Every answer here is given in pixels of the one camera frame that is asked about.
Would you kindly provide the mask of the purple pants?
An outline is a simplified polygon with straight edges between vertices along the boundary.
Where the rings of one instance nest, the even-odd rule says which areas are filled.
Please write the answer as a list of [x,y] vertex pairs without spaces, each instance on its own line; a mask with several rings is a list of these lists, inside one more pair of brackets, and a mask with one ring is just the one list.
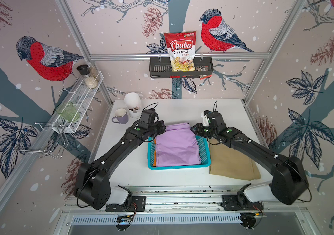
[[188,123],[168,125],[156,137],[153,167],[176,167],[201,164],[199,145]]

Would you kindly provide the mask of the orange pants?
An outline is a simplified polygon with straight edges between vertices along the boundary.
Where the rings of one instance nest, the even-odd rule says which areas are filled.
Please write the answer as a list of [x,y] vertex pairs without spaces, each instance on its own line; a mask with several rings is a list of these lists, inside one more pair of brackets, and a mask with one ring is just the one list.
[[156,167],[156,140],[151,145],[151,166]]

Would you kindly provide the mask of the beige pants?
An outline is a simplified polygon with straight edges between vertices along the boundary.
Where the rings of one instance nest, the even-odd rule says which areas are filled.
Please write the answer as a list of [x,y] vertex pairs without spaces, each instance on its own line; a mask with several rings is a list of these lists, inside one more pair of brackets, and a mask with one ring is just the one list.
[[260,180],[261,174],[255,163],[245,154],[228,148],[216,140],[210,140],[211,175],[224,176],[238,180]]

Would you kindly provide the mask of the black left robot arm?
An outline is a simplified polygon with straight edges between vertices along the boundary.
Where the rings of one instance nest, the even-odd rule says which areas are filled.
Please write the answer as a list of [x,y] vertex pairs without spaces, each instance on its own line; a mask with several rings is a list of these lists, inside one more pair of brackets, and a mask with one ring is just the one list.
[[150,137],[165,133],[164,121],[154,108],[143,110],[139,120],[128,127],[122,138],[102,157],[92,163],[83,163],[78,169],[73,191],[81,200],[96,210],[106,204],[124,204],[131,192],[123,187],[112,187],[111,175],[120,163]]

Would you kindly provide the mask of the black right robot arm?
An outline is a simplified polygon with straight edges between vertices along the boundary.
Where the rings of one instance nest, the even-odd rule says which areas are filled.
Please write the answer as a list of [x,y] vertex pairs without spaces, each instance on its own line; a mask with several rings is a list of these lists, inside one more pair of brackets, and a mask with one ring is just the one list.
[[249,184],[240,190],[238,196],[246,202],[277,200],[285,205],[292,205],[304,192],[310,191],[299,158],[277,154],[254,142],[239,129],[227,127],[218,111],[204,111],[203,122],[195,124],[191,131],[199,137],[216,139],[218,144],[241,152],[272,175],[271,181]]

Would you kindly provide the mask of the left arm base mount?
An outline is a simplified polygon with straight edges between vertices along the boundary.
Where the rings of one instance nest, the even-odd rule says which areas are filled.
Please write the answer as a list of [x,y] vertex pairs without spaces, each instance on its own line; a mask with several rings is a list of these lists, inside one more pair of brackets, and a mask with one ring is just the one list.
[[106,203],[105,212],[144,212],[146,205],[145,196],[133,196],[133,193],[125,187],[111,188],[111,195]]

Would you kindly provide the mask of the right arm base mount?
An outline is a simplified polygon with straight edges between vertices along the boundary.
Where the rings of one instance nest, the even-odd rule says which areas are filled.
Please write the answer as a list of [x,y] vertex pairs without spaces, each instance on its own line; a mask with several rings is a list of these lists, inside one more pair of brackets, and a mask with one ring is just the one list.
[[225,194],[222,195],[222,202],[220,206],[226,211],[244,211],[244,210],[257,210],[262,211],[264,209],[263,202],[251,202],[245,196],[245,189],[251,184],[247,184],[242,187],[236,194]]

